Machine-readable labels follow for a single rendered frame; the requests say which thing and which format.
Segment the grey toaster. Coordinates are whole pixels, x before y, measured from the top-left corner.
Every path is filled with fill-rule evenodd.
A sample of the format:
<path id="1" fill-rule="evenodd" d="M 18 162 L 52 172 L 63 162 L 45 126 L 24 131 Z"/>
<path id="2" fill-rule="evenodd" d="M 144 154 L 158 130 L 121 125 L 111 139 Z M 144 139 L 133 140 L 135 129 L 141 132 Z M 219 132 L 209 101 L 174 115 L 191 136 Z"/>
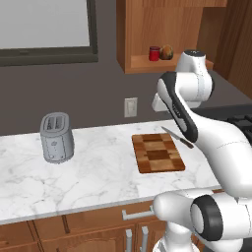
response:
<path id="1" fill-rule="evenodd" d="M 40 123 L 43 157 L 50 163 L 62 163 L 74 155 L 74 138 L 70 117 L 65 112 L 46 114 Z"/>

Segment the wooden drawer front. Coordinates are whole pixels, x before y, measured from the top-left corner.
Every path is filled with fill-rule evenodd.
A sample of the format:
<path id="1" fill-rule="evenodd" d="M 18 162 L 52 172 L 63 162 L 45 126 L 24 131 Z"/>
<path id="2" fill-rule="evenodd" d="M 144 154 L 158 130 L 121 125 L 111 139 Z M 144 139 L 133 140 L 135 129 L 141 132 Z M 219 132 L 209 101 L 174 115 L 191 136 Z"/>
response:
<path id="1" fill-rule="evenodd" d="M 0 249 L 32 242 L 32 233 L 25 221 L 0 225 Z"/>
<path id="2" fill-rule="evenodd" d="M 84 211 L 69 215 L 34 220 L 33 225 L 41 239 L 56 238 L 80 231 L 102 230 L 107 227 L 121 226 L 141 220 L 154 220 L 155 217 L 124 220 L 122 211 L 127 215 L 146 212 L 150 209 L 151 201 Z"/>

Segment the wooden cabinet door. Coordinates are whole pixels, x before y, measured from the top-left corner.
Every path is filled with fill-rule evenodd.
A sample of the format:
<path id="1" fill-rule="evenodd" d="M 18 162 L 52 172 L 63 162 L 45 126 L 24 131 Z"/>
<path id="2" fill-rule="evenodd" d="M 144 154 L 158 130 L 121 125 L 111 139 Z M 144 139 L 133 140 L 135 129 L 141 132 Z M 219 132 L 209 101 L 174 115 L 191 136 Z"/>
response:
<path id="1" fill-rule="evenodd" d="M 214 70 L 252 98 L 252 0 L 228 0 Z"/>

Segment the open wooden wall cabinet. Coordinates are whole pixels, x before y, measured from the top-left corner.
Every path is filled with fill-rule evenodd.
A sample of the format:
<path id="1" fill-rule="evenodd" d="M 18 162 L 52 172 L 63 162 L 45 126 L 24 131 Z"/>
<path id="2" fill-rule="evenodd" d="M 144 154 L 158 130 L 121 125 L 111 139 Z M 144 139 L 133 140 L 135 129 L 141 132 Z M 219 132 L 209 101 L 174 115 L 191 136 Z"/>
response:
<path id="1" fill-rule="evenodd" d="M 116 54 L 126 74 L 173 70 L 186 49 L 216 60 L 228 0 L 116 0 Z M 171 60 L 150 61 L 151 46 L 173 48 Z"/>

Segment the black hob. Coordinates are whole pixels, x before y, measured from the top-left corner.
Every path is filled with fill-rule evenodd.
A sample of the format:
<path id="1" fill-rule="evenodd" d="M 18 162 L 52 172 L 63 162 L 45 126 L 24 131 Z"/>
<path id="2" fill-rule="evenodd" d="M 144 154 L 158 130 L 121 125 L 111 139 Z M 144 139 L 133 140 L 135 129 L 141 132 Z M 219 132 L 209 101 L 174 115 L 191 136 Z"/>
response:
<path id="1" fill-rule="evenodd" d="M 194 112 L 204 117 L 233 124 L 242 131 L 252 146 L 252 104 L 195 108 Z"/>

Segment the wooden checkered cutting board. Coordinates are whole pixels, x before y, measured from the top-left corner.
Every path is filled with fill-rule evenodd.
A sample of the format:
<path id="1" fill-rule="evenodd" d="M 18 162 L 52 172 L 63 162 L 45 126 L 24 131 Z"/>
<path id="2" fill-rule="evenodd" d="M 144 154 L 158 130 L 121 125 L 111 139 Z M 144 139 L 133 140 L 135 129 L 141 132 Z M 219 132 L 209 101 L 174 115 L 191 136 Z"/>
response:
<path id="1" fill-rule="evenodd" d="M 185 164 L 169 134 L 132 136 L 140 173 L 183 171 Z"/>

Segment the window with dark frame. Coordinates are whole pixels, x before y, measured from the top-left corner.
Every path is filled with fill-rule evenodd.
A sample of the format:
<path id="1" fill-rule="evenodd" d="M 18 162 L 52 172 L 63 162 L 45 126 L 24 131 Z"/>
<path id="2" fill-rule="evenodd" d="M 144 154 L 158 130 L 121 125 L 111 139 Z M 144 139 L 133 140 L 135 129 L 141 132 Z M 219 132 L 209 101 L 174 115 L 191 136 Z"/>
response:
<path id="1" fill-rule="evenodd" d="M 0 67 L 97 60 L 95 0 L 0 0 Z"/>

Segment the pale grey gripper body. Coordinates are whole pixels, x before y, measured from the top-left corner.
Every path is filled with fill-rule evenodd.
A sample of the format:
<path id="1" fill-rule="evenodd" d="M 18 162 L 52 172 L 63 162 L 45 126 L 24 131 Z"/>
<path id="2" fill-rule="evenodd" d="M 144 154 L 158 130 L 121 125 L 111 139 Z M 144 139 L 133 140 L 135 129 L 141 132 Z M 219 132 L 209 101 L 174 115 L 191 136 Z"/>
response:
<path id="1" fill-rule="evenodd" d="M 168 112 L 168 108 L 166 107 L 165 103 L 160 99 L 158 94 L 155 94 L 154 96 L 152 108 L 155 112 Z"/>

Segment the wooden cupboard door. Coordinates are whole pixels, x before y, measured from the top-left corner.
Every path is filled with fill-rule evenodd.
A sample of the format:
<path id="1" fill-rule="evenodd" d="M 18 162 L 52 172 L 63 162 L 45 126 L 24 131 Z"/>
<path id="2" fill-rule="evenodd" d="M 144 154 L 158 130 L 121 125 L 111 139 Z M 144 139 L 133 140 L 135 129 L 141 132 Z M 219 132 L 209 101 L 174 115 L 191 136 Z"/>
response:
<path id="1" fill-rule="evenodd" d="M 154 246 L 162 238 L 165 232 L 166 222 L 161 220 L 142 221 L 137 224 L 135 238 L 135 252 L 140 252 L 142 247 L 142 227 L 148 229 L 147 252 L 153 252 Z"/>
<path id="2" fill-rule="evenodd" d="M 41 245 L 43 252 L 125 252 L 126 229 L 132 230 L 133 252 L 135 234 L 133 224 L 43 240 Z"/>

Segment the red jam jar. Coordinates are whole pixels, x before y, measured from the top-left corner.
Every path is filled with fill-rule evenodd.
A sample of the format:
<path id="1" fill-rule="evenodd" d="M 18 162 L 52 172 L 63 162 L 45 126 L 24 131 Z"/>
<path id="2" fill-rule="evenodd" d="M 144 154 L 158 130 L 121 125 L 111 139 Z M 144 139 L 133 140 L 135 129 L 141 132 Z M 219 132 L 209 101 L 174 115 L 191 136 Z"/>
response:
<path id="1" fill-rule="evenodd" d="M 158 61 L 159 60 L 159 51 L 160 48 L 158 46 L 151 46 L 149 51 L 149 60 L 150 61 Z"/>

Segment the round brown bread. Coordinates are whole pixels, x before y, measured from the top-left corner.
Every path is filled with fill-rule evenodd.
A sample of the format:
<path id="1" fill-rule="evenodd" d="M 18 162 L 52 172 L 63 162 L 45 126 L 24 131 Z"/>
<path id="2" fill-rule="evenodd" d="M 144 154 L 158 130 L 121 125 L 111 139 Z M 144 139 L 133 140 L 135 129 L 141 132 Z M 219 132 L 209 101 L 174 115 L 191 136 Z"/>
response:
<path id="1" fill-rule="evenodd" d="M 171 60 L 173 58 L 173 48 L 170 45 L 164 45 L 159 50 L 159 58 L 161 60 Z"/>

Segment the white wall outlet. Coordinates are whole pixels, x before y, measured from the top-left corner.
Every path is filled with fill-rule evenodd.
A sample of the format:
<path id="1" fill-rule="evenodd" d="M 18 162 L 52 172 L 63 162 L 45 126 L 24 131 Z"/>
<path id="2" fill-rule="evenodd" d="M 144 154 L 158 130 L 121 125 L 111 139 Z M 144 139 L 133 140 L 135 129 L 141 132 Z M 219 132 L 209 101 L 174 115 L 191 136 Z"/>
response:
<path id="1" fill-rule="evenodd" d="M 136 97 L 126 98 L 124 100 L 124 116 L 135 117 L 137 115 L 138 99 Z"/>

